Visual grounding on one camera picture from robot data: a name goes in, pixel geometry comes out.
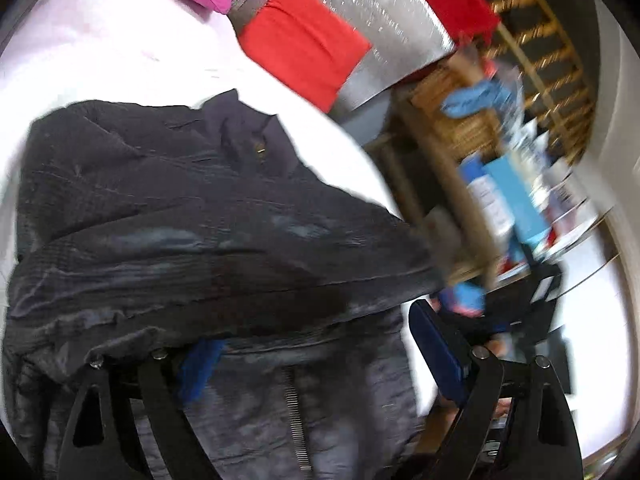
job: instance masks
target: black jacket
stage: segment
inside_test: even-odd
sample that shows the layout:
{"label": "black jacket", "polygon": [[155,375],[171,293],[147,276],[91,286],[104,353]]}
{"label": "black jacket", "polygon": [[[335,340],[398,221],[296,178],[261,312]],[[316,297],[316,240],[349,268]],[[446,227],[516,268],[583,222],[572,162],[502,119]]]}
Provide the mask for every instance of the black jacket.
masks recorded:
{"label": "black jacket", "polygon": [[397,306],[439,274],[402,221],[303,166],[276,117],[235,91],[201,110],[74,104],[34,123],[20,179],[4,388],[46,476],[87,362],[201,336],[228,344],[186,413],[223,478],[302,477],[290,366],[317,478],[402,454],[417,419]]}

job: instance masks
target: silver foil sheet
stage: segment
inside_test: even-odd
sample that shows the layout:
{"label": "silver foil sheet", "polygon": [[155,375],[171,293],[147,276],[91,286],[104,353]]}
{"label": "silver foil sheet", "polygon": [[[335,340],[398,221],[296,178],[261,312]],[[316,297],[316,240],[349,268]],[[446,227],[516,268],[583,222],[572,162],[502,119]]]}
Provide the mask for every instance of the silver foil sheet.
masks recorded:
{"label": "silver foil sheet", "polygon": [[[267,0],[235,0],[240,31]],[[454,44],[425,0],[322,0],[373,45],[338,94],[332,114],[360,106],[402,78],[450,53]]]}

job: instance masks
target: metal zipper teeth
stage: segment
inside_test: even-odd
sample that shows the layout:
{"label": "metal zipper teeth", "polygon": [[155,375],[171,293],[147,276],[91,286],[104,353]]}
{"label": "metal zipper teeth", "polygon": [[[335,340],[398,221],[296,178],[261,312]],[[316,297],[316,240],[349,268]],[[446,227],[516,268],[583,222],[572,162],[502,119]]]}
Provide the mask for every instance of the metal zipper teeth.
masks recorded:
{"label": "metal zipper teeth", "polygon": [[298,465],[304,475],[305,480],[313,480],[314,473],[309,460],[309,453],[306,450],[305,433],[302,428],[302,417],[300,415],[300,404],[298,402],[298,392],[294,386],[293,367],[285,368],[285,377],[287,380],[285,388],[285,400],[287,409],[289,410],[289,423],[291,426],[291,435],[293,437],[293,447],[298,459]]}

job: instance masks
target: metal bolt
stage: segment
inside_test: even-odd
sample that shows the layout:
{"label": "metal bolt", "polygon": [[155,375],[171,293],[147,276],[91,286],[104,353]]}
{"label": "metal bolt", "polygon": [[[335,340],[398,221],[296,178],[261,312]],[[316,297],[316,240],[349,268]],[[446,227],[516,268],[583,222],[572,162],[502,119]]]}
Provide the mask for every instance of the metal bolt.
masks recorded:
{"label": "metal bolt", "polygon": [[547,359],[543,355],[536,356],[536,364],[540,368],[549,368],[551,366],[551,362],[549,362],[549,359]]}
{"label": "metal bolt", "polygon": [[478,359],[487,359],[489,357],[489,351],[484,346],[474,346],[471,353]]}
{"label": "metal bolt", "polygon": [[165,359],[168,355],[169,354],[164,348],[159,348],[158,350],[154,350],[153,352],[151,352],[151,357],[156,361],[161,361],[162,359]]}
{"label": "metal bolt", "polygon": [[102,368],[103,364],[104,364],[104,357],[102,357],[101,355],[98,355],[94,358],[93,361],[89,363],[89,366],[91,368],[95,368],[96,370],[99,370],[100,368]]}

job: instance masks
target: light blue box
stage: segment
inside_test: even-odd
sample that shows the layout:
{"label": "light blue box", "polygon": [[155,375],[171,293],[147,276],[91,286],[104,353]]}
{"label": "light blue box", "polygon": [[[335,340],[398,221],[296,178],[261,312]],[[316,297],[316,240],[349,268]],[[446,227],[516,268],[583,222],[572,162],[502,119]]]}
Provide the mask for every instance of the light blue box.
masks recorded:
{"label": "light blue box", "polygon": [[535,257],[541,256],[551,227],[533,207],[522,179],[506,156],[489,162],[484,170],[494,179],[513,213],[518,239],[531,248]]}

